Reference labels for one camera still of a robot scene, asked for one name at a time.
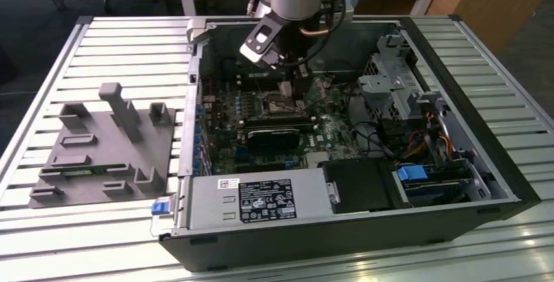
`gray plastic peg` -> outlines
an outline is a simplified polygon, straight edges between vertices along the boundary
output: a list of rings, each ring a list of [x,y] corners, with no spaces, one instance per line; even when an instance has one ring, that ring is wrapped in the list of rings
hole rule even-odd
[[[132,103],[126,103],[122,98],[122,85],[116,82],[103,83],[98,96],[108,102],[112,107],[118,125],[123,127],[124,133],[132,143],[142,141],[140,130],[136,126],[139,122],[139,114],[136,113]]]

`gray plastic base plate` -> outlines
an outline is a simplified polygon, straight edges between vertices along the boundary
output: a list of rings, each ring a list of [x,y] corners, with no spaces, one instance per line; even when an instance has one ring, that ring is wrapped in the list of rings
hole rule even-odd
[[[148,110],[136,113],[142,134],[138,143],[116,125],[112,112],[91,112],[79,117],[78,128],[62,129],[31,192],[31,208],[164,195],[176,111],[167,109],[171,122],[156,126]]]

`blue latch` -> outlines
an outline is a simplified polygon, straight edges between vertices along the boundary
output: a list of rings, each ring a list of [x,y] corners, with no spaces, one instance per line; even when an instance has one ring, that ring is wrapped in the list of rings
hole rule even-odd
[[[156,199],[152,204],[152,215],[166,215],[170,214],[171,200],[168,196],[163,196]]]
[[[406,165],[397,170],[398,177],[405,180],[426,180],[427,172],[422,165]]]

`power supply label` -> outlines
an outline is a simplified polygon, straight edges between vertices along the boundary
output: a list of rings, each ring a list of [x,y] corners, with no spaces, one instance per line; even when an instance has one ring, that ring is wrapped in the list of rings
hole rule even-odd
[[[291,180],[239,183],[241,221],[297,218]]]

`copper pipe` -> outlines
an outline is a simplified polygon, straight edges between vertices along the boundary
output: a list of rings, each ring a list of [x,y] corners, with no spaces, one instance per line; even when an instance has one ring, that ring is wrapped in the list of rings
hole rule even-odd
[[[306,37],[321,37],[325,36],[326,34],[329,34],[329,29],[325,30],[307,30],[306,28],[301,28],[301,33],[306,36]]]

